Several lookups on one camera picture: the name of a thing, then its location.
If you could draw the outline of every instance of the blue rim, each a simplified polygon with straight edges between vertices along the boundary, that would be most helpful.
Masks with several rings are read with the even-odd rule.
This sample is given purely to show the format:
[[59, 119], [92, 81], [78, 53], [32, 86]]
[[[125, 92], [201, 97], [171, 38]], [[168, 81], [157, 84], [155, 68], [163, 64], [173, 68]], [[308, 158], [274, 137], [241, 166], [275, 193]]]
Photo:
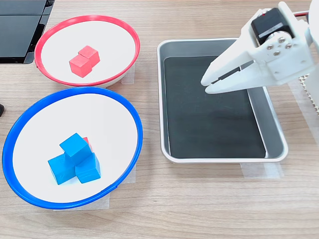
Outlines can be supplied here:
[[[19, 183], [18, 179], [16, 178], [16, 175], [14, 173], [13, 169], [13, 163], [12, 163], [12, 156], [13, 156], [13, 149], [15, 142], [25, 126], [25, 124], [40, 110], [43, 108], [47, 107], [48, 105], [59, 101], [61, 99], [70, 97], [70, 96], [75, 96], [75, 95], [80, 95], [80, 94], [99, 94], [99, 95], [104, 95], [108, 96], [119, 103], [121, 103], [123, 106], [125, 106], [128, 111], [131, 113], [135, 124], [136, 128], [138, 131], [138, 142], [137, 142], [137, 147], [133, 156], [133, 159], [131, 163], [129, 164], [128, 168], [125, 170], [125, 172], [120, 176], [118, 180], [116, 180], [113, 184], [102, 190], [101, 192], [80, 200], [76, 202], [71, 202], [71, 203], [53, 203], [53, 202], [48, 202], [44, 201], [42, 199], [36, 198], [35, 196], [31, 195], [28, 193]], [[69, 209], [69, 208], [75, 208], [75, 207], [80, 207], [83, 205], [86, 205], [88, 203], [91, 203], [99, 198], [102, 198], [103, 196], [107, 195], [111, 191], [117, 188], [117, 186], [127, 177], [127, 175], [130, 173], [130, 171], [133, 169], [134, 165], [136, 164], [136, 161], [140, 155], [141, 148], [142, 148], [142, 143], [143, 143], [143, 128], [142, 128], [142, 122], [139, 117], [139, 114], [135, 110], [135, 108], [132, 106], [132, 104], [126, 100], [123, 96], [110, 91], [106, 90], [103, 88], [97, 88], [97, 87], [77, 87], [77, 88], [70, 88], [66, 90], [62, 90], [59, 92], [56, 92], [52, 95], [49, 95], [42, 100], [38, 101], [35, 103], [33, 106], [31, 106], [29, 109], [27, 109], [19, 118], [18, 120], [14, 123], [12, 126], [8, 136], [6, 137], [4, 146], [3, 146], [3, 151], [2, 151], [2, 168], [4, 172], [4, 176], [12, 190], [22, 199], [25, 201], [38, 206], [42, 208], [48, 208], [48, 209]]]

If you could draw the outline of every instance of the blue cube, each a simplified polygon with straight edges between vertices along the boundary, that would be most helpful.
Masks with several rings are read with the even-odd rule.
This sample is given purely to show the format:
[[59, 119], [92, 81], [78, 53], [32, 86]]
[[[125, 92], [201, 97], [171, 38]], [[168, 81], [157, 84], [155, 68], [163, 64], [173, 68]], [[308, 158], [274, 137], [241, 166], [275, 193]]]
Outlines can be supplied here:
[[60, 143], [60, 147], [75, 165], [79, 165], [92, 154], [89, 144], [77, 133]]
[[58, 185], [75, 177], [75, 165], [67, 157], [62, 154], [48, 161]]
[[81, 183], [101, 178], [100, 163], [95, 153], [92, 153], [81, 164], [75, 166], [75, 174]]

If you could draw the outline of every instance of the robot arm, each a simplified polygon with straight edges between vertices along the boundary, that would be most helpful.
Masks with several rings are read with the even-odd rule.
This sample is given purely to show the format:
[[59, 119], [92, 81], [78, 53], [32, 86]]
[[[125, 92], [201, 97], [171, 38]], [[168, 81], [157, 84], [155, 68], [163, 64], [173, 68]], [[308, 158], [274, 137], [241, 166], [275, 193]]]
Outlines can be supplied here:
[[[209, 94], [282, 85], [315, 70], [312, 41], [309, 25], [298, 21], [284, 2], [260, 9], [238, 40], [211, 62], [201, 84]], [[238, 67], [242, 70], [222, 77]]]

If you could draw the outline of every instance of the red cube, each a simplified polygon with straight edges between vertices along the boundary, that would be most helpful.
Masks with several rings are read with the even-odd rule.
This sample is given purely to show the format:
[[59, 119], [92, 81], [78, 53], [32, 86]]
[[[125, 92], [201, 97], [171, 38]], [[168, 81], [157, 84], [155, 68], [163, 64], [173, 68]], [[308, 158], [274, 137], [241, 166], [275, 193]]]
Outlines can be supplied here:
[[89, 142], [89, 140], [88, 140], [88, 137], [85, 137], [85, 138], [83, 138], [83, 139], [85, 140], [85, 142], [88, 143], [88, 145], [90, 146], [91, 151], [93, 152], [92, 146], [91, 146], [91, 144], [90, 144], [90, 142]]
[[91, 62], [92, 67], [100, 62], [98, 51], [90, 46], [84, 47], [82, 50], [79, 51], [79, 54], [81, 56], [84, 56], [85, 58], [88, 58]]
[[69, 61], [71, 71], [79, 77], [85, 77], [92, 71], [92, 65], [89, 59], [84, 56], [77, 55]]

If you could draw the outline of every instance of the black object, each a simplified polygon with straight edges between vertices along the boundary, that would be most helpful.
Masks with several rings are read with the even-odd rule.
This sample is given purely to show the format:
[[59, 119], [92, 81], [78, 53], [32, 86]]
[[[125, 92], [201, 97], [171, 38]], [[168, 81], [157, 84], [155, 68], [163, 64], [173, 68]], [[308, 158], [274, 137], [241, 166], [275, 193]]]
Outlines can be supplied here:
[[218, 82], [218, 81], [224, 80], [225, 78], [231, 76], [232, 74], [236, 73], [237, 71], [240, 71], [240, 68], [239, 68], [239, 67], [237, 67], [237, 68], [235, 68], [234, 70], [231, 70], [230, 72], [228, 72], [228, 73], [222, 75], [222, 76], [219, 77], [216, 81], [212, 82], [212, 84], [215, 84], [215, 83]]
[[4, 106], [0, 104], [0, 116], [2, 116], [3, 112], [4, 112]]
[[164, 61], [170, 153], [176, 158], [264, 158], [247, 90], [209, 95], [200, 84], [216, 58]]
[[252, 21], [251, 26], [260, 45], [266, 41], [268, 36], [276, 31], [285, 31], [292, 38], [295, 37], [278, 8], [273, 8], [257, 17]]
[[29, 64], [53, 0], [0, 0], [0, 63]]

